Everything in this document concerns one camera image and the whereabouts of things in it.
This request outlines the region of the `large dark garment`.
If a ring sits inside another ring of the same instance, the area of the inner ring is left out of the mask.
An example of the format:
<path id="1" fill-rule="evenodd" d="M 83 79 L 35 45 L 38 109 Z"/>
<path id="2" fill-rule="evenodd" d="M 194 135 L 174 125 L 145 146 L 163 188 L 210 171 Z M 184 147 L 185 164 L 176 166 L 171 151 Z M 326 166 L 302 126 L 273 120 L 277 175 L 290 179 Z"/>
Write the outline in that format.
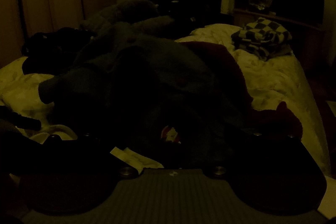
<path id="1" fill-rule="evenodd" d="M 38 88 L 47 121 L 76 135 L 153 147 L 173 126 L 191 150 L 231 151 L 250 133 L 252 97 L 225 46 L 62 28 L 21 52 L 24 73 L 51 75 Z"/>

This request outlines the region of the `white floral duvet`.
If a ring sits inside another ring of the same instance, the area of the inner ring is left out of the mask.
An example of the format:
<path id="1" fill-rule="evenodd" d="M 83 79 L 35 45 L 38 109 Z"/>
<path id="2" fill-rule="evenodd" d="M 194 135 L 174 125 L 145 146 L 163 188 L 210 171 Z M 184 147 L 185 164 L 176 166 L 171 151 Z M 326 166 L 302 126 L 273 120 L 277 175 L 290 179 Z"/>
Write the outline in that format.
<path id="1" fill-rule="evenodd" d="M 103 36 L 112 36 L 113 34 L 123 38 L 130 36 L 151 37 L 149 35 L 123 33 L 119 28 L 112 28 L 106 33 L 95 37 L 100 38 Z M 258 73 L 253 73 L 253 69 L 266 71 L 272 64 L 274 64 L 274 60 L 261 61 L 258 60 L 256 56 L 243 50 L 237 50 L 234 53 L 231 53 L 228 49 L 228 52 L 232 55 L 242 71 L 247 91 L 252 97 L 253 110 L 276 110 L 278 104 L 284 101 L 288 108 L 293 113 L 295 112 L 295 106 L 292 105 L 290 101 L 290 94 L 296 94 L 300 91 L 301 86 L 297 81 L 291 81 L 284 72 L 280 71 L 280 69 L 276 69 L 273 72 L 267 72 L 264 76 L 261 76 Z M 11 110 L 9 106 L 2 106 L 1 141 L 6 138 L 23 136 L 21 134 L 22 129 L 33 131 L 41 130 L 42 122 L 36 118 L 24 117 Z M 138 170 L 139 176 L 141 176 L 146 169 L 185 169 L 201 171 L 202 174 L 209 178 L 214 178 L 216 176 L 224 178 L 224 151 L 206 151 L 204 148 L 191 150 L 182 144 L 181 138 L 173 126 L 166 126 L 163 128 L 159 133 L 158 144 L 153 147 L 115 143 L 111 140 L 97 138 L 90 133 L 76 135 L 71 128 L 69 129 L 73 132 L 73 137 L 69 140 L 77 140 L 89 136 L 97 141 L 112 144 L 114 146 L 111 151 L 112 155 L 115 155 L 117 158 Z M 300 213 L 269 214 L 287 216 L 298 215 Z"/>

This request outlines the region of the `checkered folded cloth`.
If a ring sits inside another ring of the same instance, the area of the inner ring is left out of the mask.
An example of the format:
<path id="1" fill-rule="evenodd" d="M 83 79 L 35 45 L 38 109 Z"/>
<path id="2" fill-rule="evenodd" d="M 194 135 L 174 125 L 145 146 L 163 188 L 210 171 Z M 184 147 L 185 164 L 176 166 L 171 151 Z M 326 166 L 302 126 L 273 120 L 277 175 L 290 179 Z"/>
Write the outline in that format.
<path id="1" fill-rule="evenodd" d="M 262 61 L 291 53 L 291 35 L 281 24 L 258 18 L 231 35 L 235 50 L 244 50 Z"/>

